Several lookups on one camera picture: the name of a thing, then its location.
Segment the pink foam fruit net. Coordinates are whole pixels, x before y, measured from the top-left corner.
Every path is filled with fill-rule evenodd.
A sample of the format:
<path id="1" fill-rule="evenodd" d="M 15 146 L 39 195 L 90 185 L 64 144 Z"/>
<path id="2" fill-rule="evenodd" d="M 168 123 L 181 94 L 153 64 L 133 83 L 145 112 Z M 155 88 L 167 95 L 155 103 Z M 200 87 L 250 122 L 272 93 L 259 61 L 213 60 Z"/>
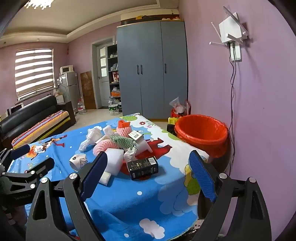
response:
<path id="1" fill-rule="evenodd" d="M 100 152 L 105 152 L 108 148 L 119 149 L 119 146 L 110 139 L 102 140 L 94 146 L 93 155 L 97 156 Z"/>

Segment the white foam block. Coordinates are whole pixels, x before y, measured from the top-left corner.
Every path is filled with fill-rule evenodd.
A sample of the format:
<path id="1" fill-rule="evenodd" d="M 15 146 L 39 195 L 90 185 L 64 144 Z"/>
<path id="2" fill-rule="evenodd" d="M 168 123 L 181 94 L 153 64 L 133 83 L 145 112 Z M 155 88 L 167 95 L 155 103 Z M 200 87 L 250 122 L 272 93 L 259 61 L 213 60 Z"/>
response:
<path id="1" fill-rule="evenodd" d="M 107 166 L 105 171 L 117 176 L 123 164 L 124 150 L 108 148 L 105 153 L 107 154 Z"/>

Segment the red lined trash bin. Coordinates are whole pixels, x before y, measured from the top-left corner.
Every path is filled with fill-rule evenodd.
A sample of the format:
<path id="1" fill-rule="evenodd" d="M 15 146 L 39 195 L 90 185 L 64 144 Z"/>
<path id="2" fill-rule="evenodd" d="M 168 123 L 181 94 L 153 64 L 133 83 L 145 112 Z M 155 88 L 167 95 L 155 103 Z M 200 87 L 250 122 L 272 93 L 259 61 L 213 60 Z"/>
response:
<path id="1" fill-rule="evenodd" d="M 229 137 L 227 126 L 210 116 L 186 115 L 178 119 L 175 132 L 179 139 L 205 151 L 212 158 L 224 156 Z"/>

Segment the black leather sofa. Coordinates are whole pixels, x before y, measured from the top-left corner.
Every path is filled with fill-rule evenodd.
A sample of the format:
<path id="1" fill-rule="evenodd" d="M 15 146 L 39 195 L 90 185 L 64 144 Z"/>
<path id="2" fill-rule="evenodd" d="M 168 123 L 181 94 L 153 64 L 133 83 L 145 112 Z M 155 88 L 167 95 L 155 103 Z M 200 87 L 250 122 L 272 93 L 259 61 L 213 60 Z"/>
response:
<path id="1" fill-rule="evenodd" d="M 60 110 L 67 111 L 71 120 L 49 136 L 52 137 L 63 133 L 76 123 L 75 114 L 70 101 L 58 104 L 55 96 L 48 95 L 12 113 L 1 121 L 1 149 L 13 149 L 11 142 L 16 137 Z"/>

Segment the white paper cup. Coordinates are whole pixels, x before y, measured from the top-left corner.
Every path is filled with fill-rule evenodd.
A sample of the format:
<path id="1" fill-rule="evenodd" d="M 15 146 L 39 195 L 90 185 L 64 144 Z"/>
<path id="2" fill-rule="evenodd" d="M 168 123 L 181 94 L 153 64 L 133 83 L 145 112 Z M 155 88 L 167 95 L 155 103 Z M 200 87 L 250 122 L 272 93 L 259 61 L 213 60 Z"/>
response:
<path id="1" fill-rule="evenodd" d="M 69 165 L 75 172 L 79 172 L 87 163 L 85 154 L 75 154 L 69 160 Z"/>

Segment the striped sofa cushion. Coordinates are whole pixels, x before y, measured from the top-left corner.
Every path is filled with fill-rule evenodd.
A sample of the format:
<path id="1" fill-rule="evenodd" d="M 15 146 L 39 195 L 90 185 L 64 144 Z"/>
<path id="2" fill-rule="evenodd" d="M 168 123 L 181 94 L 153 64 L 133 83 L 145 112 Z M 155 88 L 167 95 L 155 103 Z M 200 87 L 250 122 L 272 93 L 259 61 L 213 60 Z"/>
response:
<path id="1" fill-rule="evenodd" d="M 11 145 L 13 149 L 17 149 L 24 145 L 28 145 L 30 143 L 43 140 L 49 137 L 53 132 L 61 128 L 70 120 L 71 119 L 69 113 L 65 110 L 60 110 L 48 116 L 47 118 L 37 123 L 26 132 L 16 137 L 11 142 Z"/>

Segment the small white foam piece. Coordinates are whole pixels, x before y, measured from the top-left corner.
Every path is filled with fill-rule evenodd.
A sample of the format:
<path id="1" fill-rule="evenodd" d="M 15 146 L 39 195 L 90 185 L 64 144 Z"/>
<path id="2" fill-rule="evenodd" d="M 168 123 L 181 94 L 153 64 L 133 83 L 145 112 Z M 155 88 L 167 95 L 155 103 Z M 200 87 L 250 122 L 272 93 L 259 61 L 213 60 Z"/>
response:
<path id="1" fill-rule="evenodd" d="M 110 173 L 104 171 L 102 176 L 100 177 L 99 183 L 104 186 L 107 186 L 111 176 L 112 175 Z"/>

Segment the clear water jug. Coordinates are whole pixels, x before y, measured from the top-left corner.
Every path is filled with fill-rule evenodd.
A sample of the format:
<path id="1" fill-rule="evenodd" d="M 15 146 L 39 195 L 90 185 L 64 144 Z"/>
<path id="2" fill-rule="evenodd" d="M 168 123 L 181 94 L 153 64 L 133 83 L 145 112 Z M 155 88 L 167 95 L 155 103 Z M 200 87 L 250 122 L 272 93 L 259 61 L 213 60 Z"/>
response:
<path id="1" fill-rule="evenodd" d="M 85 105 L 82 99 L 79 99 L 78 103 L 77 103 L 77 109 L 78 109 L 78 113 L 79 114 L 85 114 L 86 113 L 86 109 L 85 109 Z"/>

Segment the silver refrigerator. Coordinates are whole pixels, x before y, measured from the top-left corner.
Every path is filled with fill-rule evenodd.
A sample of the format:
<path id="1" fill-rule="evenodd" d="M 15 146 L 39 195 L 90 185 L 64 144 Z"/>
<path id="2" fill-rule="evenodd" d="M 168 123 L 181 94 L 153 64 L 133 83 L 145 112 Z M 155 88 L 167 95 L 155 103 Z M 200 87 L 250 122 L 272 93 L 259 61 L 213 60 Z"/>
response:
<path id="1" fill-rule="evenodd" d="M 63 94 L 65 102 L 71 102 L 74 113 L 78 112 L 80 91 L 76 72 L 67 72 L 59 77 L 59 90 Z"/>

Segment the pink orange foam net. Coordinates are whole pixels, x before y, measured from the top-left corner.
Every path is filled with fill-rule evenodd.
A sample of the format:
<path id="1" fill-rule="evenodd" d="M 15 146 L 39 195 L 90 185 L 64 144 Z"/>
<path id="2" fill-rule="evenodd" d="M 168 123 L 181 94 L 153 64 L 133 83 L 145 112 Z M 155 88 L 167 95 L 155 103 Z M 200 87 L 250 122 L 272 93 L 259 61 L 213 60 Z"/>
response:
<path id="1" fill-rule="evenodd" d="M 129 121 L 119 120 L 116 128 L 116 133 L 122 137 L 129 138 L 129 134 L 132 132 L 132 127 Z"/>

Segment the striped window blind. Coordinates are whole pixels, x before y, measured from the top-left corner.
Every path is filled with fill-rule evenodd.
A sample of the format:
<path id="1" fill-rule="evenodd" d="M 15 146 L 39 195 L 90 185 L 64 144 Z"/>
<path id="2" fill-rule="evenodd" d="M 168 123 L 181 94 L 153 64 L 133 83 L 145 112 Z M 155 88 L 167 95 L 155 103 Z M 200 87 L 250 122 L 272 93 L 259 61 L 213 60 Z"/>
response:
<path id="1" fill-rule="evenodd" d="M 18 100 L 53 89 L 54 50 L 37 48 L 20 50 L 15 58 L 15 86 Z"/>

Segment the large water bottle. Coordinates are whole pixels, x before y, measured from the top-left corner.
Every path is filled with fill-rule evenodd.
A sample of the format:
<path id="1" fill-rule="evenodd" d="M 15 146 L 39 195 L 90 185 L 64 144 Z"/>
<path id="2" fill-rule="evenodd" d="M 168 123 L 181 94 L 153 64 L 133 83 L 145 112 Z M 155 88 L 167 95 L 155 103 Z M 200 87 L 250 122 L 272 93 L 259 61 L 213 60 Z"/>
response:
<path id="1" fill-rule="evenodd" d="M 112 115 L 115 115 L 115 114 L 119 113 L 118 103 L 115 101 L 113 96 L 109 97 L 108 109 L 109 109 L 110 114 L 112 114 Z"/>

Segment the brown wooden board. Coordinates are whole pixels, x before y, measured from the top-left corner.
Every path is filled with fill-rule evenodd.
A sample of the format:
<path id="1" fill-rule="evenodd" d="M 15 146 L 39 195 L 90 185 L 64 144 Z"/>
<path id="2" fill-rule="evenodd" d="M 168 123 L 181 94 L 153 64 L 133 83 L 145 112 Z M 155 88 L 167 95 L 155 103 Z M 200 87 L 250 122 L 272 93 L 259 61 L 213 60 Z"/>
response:
<path id="1" fill-rule="evenodd" d="M 91 71 L 81 73 L 80 79 L 86 109 L 96 109 Z"/>

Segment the blue cartoon tablecloth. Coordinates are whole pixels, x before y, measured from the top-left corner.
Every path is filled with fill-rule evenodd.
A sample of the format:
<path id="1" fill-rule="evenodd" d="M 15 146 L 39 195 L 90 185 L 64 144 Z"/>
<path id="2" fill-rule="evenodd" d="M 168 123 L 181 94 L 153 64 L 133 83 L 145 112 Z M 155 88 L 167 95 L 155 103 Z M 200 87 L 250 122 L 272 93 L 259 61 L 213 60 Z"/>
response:
<path id="1" fill-rule="evenodd" d="M 46 158 L 54 168 L 46 175 L 51 181 L 66 178 L 74 170 L 69 160 L 79 152 L 89 128 L 106 126 L 115 131 L 118 121 L 130 122 L 141 133 L 156 157 L 159 172 L 145 180 L 131 180 L 126 164 L 107 186 L 98 184 L 86 207 L 106 240 L 170 240 L 186 232 L 198 219 L 200 187 L 191 173 L 188 159 L 196 150 L 208 161 L 209 155 L 197 149 L 144 116 L 133 114 L 84 126 L 30 144 L 29 154 L 13 161 L 9 172 L 24 173 Z"/>

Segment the white paper cone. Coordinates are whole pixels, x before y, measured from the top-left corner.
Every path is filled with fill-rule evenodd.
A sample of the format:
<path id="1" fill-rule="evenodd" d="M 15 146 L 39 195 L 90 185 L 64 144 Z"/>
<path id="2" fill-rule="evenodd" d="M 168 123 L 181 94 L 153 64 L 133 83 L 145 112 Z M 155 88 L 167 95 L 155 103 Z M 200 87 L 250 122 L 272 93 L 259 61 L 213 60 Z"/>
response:
<path id="1" fill-rule="evenodd" d="M 139 155 L 145 151 L 149 151 L 150 153 L 152 153 L 152 149 L 149 146 L 149 144 L 147 143 L 147 141 L 145 139 L 141 139 L 135 142 L 135 147 L 137 149 L 136 151 L 136 155 Z"/>

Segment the black product box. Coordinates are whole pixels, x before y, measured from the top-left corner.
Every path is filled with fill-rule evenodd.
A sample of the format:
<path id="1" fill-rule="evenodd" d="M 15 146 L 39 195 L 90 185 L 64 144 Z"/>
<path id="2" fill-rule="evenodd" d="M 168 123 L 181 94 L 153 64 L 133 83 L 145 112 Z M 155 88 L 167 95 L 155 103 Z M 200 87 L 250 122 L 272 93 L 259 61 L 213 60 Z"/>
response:
<path id="1" fill-rule="evenodd" d="M 159 172 L 159 165 L 154 156 L 126 163 L 131 180 L 150 177 Z"/>

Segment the white microwave oven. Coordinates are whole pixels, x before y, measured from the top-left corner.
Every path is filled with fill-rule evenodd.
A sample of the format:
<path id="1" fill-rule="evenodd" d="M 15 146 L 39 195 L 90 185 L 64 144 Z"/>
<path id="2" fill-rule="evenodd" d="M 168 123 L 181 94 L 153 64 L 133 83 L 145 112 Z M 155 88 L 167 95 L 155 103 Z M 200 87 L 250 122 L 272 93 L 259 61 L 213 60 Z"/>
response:
<path id="1" fill-rule="evenodd" d="M 60 75 L 63 75 L 65 73 L 74 72 L 73 65 L 67 65 L 60 67 Z"/>

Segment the white panel door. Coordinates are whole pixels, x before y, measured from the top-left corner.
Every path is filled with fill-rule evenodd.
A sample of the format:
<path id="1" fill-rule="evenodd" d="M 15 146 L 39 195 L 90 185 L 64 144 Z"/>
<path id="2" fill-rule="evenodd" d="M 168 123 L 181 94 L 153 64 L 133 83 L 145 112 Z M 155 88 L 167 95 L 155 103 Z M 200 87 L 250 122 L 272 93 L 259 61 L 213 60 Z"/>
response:
<path id="1" fill-rule="evenodd" d="M 103 107 L 108 107 L 110 96 L 107 55 L 107 47 L 109 44 L 111 44 L 111 42 L 103 42 L 96 46 L 99 92 Z"/>

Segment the yellow crate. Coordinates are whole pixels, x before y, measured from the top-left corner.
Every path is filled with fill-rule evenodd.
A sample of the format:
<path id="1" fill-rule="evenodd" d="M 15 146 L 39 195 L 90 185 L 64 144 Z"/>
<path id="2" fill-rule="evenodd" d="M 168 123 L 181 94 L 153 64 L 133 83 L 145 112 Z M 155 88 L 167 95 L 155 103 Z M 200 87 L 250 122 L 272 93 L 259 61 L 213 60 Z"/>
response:
<path id="1" fill-rule="evenodd" d="M 177 123 L 177 121 L 179 120 L 178 117 L 169 117 L 168 118 L 168 124 L 169 125 L 175 125 Z"/>

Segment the dark open shelf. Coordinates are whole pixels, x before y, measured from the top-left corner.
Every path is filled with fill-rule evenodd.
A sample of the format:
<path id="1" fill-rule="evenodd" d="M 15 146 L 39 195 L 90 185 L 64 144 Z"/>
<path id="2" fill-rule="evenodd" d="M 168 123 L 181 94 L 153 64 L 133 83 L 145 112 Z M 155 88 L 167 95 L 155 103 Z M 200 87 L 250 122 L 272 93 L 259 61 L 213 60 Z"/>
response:
<path id="1" fill-rule="evenodd" d="M 116 44 L 109 45 L 107 47 L 107 74 L 110 95 L 115 99 L 116 103 L 121 103 L 118 71 L 118 50 Z"/>

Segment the red basket on floor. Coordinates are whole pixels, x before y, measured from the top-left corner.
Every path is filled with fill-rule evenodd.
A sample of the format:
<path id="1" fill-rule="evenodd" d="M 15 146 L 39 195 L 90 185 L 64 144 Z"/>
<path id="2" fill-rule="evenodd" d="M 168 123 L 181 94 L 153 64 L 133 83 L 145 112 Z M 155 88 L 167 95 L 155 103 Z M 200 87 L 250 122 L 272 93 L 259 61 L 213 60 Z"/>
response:
<path id="1" fill-rule="evenodd" d="M 180 118 L 180 117 L 185 116 L 185 115 L 186 115 L 185 111 L 183 113 L 176 113 L 175 109 L 171 110 L 171 117 L 172 118 Z"/>

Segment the clear plastic bag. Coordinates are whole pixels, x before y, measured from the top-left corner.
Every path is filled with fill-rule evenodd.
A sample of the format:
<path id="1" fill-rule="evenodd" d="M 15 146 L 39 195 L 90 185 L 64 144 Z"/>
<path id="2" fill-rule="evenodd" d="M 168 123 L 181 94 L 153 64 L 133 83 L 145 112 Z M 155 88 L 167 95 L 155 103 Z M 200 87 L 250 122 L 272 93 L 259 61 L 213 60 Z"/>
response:
<path id="1" fill-rule="evenodd" d="M 186 110 L 185 106 L 181 105 L 178 97 L 169 102 L 169 105 L 173 107 L 176 114 L 182 114 Z"/>

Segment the grey blue wardrobe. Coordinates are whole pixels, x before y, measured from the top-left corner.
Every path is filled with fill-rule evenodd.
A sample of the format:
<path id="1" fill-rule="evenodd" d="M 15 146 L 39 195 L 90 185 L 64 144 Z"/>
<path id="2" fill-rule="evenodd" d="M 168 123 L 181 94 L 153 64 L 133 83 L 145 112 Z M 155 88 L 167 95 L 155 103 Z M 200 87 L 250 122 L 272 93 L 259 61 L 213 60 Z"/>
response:
<path id="1" fill-rule="evenodd" d="M 188 98 L 188 58 L 183 21 L 148 21 L 117 28 L 122 112 L 166 119 L 170 102 Z"/>

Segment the white wifi router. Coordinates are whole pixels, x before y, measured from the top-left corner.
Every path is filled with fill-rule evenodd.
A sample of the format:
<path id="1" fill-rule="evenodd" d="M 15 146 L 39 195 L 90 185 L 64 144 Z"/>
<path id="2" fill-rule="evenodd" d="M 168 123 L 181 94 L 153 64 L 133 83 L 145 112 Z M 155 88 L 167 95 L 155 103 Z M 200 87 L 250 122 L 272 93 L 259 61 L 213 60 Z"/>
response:
<path id="1" fill-rule="evenodd" d="M 238 14 L 232 13 L 226 6 L 223 6 L 227 17 L 218 25 L 218 28 L 211 22 L 212 27 L 217 33 L 220 43 L 209 42 L 213 46 L 226 46 L 227 43 L 235 42 L 244 46 L 244 41 L 247 40 L 249 33 L 248 30 L 240 22 Z"/>

